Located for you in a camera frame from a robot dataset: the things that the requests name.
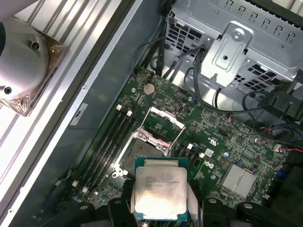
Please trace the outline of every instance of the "motherboard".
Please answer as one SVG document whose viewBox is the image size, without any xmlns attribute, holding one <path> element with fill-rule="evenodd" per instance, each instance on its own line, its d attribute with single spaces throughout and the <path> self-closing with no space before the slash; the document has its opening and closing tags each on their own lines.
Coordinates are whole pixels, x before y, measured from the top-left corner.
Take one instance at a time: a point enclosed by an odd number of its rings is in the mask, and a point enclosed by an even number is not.
<svg viewBox="0 0 303 227">
<path fill-rule="evenodd" d="M 102 124 L 56 210 L 121 196 L 136 157 L 187 157 L 188 179 L 234 208 L 267 198 L 286 153 L 230 116 L 204 110 L 190 94 L 146 69 L 131 77 Z"/>
</svg>

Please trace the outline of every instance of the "red wire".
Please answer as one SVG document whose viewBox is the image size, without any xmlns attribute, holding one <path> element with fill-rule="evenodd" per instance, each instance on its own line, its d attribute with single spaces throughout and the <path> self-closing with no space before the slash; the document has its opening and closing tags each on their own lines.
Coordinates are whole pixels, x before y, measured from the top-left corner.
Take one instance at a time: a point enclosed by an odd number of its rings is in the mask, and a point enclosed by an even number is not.
<svg viewBox="0 0 303 227">
<path fill-rule="evenodd" d="M 299 151 L 299 152 L 301 152 L 301 153 L 303 153 L 303 150 L 301 150 L 301 149 L 297 149 L 297 148 L 294 148 L 294 149 L 289 149 L 289 148 L 286 148 L 286 150 L 287 151 Z"/>
</svg>

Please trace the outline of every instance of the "black cable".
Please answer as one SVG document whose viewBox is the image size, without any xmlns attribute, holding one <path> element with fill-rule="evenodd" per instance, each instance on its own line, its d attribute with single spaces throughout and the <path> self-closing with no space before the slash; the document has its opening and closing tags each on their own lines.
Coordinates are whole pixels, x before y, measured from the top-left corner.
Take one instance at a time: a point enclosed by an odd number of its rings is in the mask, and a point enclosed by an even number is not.
<svg viewBox="0 0 303 227">
<path fill-rule="evenodd" d="M 180 54 L 177 58 L 175 58 L 174 62 L 170 66 L 169 70 L 167 70 L 167 72 L 163 75 L 163 78 L 166 79 L 170 75 L 170 73 L 174 70 L 174 68 L 176 67 L 176 65 L 178 64 L 178 62 L 180 61 L 181 58 L 183 58 L 187 55 L 197 53 L 199 50 L 201 50 L 201 48 L 202 47 L 198 47 L 198 48 L 195 48 L 191 51 Z"/>
<path fill-rule="evenodd" d="M 163 18 L 163 29 L 160 32 L 160 36 L 164 36 L 166 33 L 166 21 Z M 159 43 L 159 50 L 158 50 L 158 59 L 157 59 L 157 66 L 156 66 L 156 74 L 162 76 L 163 68 L 164 68 L 164 46 L 165 46 L 165 39 L 158 41 Z"/>
<path fill-rule="evenodd" d="M 218 109 L 218 96 L 221 92 L 222 88 L 218 88 L 218 90 L 216 91 L 215 95 L 214 95 L 214 106 Z"/>
<path fill-rule="evenodd" d="M 146 45 L 148 45 L 148 44 L 152 44 L 152 43 L 154 43 L 154 42 L 157 42 L 157 41 L 162 40 L 162 39 L 165 39 L 165 38 L 166 38 L 165 36 L 156 38 L 156 39 L 154 39 L 154 40 L 151 40 L 151 41 L 149 41 L 149 42 L 146 42 L 146 43 L 141 44 L 141 45 L 137 48 L 136 52 L 134 53 L 134 57 L 133 57 L 133 59 L 132 59 L 132 75 L 133 75 L 134 77 L 137 76 L 136 73 L 134 72 L 134 69 L 135 69 L 135 61 L 136 61 L 136 58 L 137 58 L 137 55 L 138 55 L 139 51 L 140 51 L 144 46 L 146 46 Z"/>
<path fill-rule="evenodd" d="M 276 140 L 276 139 L 274 139 L 274 138 L 270 138 L 269 136 L 265 136 L 265 135 L 263 135 L 260 131 L 258 131 L 258 128 L 257 128 L 258 120 L 259 120 L 259 118 L 261 117 L 261 115 L 262 115 L 264 112 L 265 112 L 265 111 L 260 112 L 260 113 L 258 114 L 258 116 L 256 117 L 255 121 L 254 121 L 253 129 L 254 129 L 254 131 L 256 132 L 256 134 L 258 134 L 258 135 L 259 135 L 260 137 L 262 137 L 262 138 L 265 138 L 265 139 L 270 140 L 270 141 L 272 141 L 272 142 L 281 144 L 281 145 L 283 145 L 283 146 L 288 145 L 288 146 L 290 146 L 290 147 L 292 147 L 292 148 L 293 148 L 293 147 L 297 147 L 297 148 L 299 148 L 299 149 L 303 149 L 303 147 L 294 145 L 294 144 L 292 144 L 292 143 L 285 142 L 285 141 L 282 141 L 282 140 Z"/>
<path fill-rule="evenodd" d="M 230 114 L 230 115 L 236 115 L 236 114 L 247 114 L 247 113 L 251 113 L 253 111 L 257 111 L 257 110 L 261 110 L 261 108 L 254 108 L 254 109 L 250 109 L 250 110 L 240 110 L 240 111 L 229 111 L 229 110 L 220 110 L 217 109 L 215 107 L 213 107 L 212 105 L 209 105 L 207 102 L 203 101 L 203 99 L 201 98 L 201 93 L 199 90 L 199 83 L 198 83 L 198 75 L 199 75 L 199 70 L 200 70 L 200 59 L 203 57 L 204 53 L 202 51 L 199 51 L 196 55 L 196 59 L 194 61 L 194 88 L 195 88 L 195 93 L 196 96 L 200 102 L 200 105 L 208 110 L 208 111 L 213 111 L 213 112 L 217 112 L 217 113 L 222 113 L 222 114 Z"/>
<path fill-rule="evenodd" d="M 247 93 L 243 99 L 242 99 L 242 107 L 244 110 L 248 110 L 247 106 L 246 106 L 246 99 L 248 96 L 252 95 L 252 94 L 263 94 L 263 95 L 268 95 L 268 93 L 266 93 L 265 91 L 252 91 Z M 253 121 L 255 121 L 255 117 L 254 115 L 252 115 L 251 113 L 248 113 L 250 115 L 250 117 L 252 118 Z"/>
<path fill-rule="evenodd" d="M 186 83 L 186 78 L 188 77 L 189 75 L 189 72 L 191 70 L 193 70 L 194 67 L 191 67 L 191 68 L 188 68 L 185 75 L 184 75 L 184 78 L 183 78 L 183 84 L 184 84 L 184 87 L 185 87 L 185 90 L 190 94 L 190 96 L 192 96 L 193 98 L 196 97 L 196 95 L 189 89 L 189 87 L 187 86 L 187 83 Z"/>
</svg>

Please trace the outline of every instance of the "green circuit board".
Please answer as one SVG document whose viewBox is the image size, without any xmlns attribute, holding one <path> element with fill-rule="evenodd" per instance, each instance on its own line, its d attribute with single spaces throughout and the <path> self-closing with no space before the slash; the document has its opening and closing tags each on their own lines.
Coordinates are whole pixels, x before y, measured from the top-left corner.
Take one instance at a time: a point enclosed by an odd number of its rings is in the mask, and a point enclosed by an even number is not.
<svg viewBox="0 0 303 227">
<path fill-rule="evenodd" d="M 149 108 L 153 106 L 174 115 L 185 125 L 186 129 L 173 146 L 172 155 L 178 154 L 177 151 L 184 144 L 185 146 L 193 145 L 195 152 L 192 151 L 188 156 L 190 159 L 188 179 L 198 180 L 206 196 L 216 197 L 232 208 L 242 201 L 260 204 L 276 175 L 278 170 L 276 167 L 284 162 L 286 154 L 274 152 L 275 144 L 271 141 L 263 140 L 257 135 L 246 135 L 236 131 L 229 124 L 228 115 L 204 110 L 195 99 L 190 98 L 186 91 L 167 80 L 145 69 L 140 69 L 138 75 L 138 77 L 131 77 L 126 84 L 80 164 L 76 177 L 81 179 L 83 173 L 87 171 L 92 154 L 100 146 L 100 141 L 104 140 L 104 136 L 108 134 L 107 128 L 112 125 L 117 114 L 117 106 L 120 105 L 132 112 L 133 123 L 128 133 L 121 137 L 119 142 L 121 145 L 115 148 L 117 149 L 115 157 L 108 159 L 111 163 L 115 162 L 129 135 L 141 126 Z M 251 127 L 241 122 L 234 121 L 234 124 L 244 133 L 253 133 Z M 156 114 L 149 114 L 143 127 L 155 137 L 169 142 L 172 142 L 180 133 L 179 128 Z M 229 167 L 233 164 L 256 177 L 246 198 L 231 192 L 222 185 Z M 111 172 L 112 165 L 109 165 L 106 169 L 107 176 L 110 176 Z M 80 185 L 79 188 L 72 189 L 69 197 L 81 198 L 98 207 L 104 199 L 121 194 L 124 179 L 123 177 L 115 179 L 108 177 L 106 182 L 107 184 L 102 183 L 102 186 L 86 194 L 81 191 L 84 185 Z"/>
</svg>

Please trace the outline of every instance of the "label sticker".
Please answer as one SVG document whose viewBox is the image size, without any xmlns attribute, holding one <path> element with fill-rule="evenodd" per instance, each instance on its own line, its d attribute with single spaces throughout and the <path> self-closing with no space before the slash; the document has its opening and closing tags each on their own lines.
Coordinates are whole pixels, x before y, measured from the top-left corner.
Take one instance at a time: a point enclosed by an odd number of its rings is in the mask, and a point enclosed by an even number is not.
<svg viewBox="0 0 303 227">
<path fill-rule="evenodd" d="M 86 110 L 87 106 L 88 106 L 88 104 L 82 103 L 82 105 L 80 106 L 79 110 L 77 111 L 75 117 L 71 121 L 71 125 L 77 125 L 78 124 L 78 122 L 81 119 L 82 115 L 84 114 L 84 111 Z"/>
</svg>

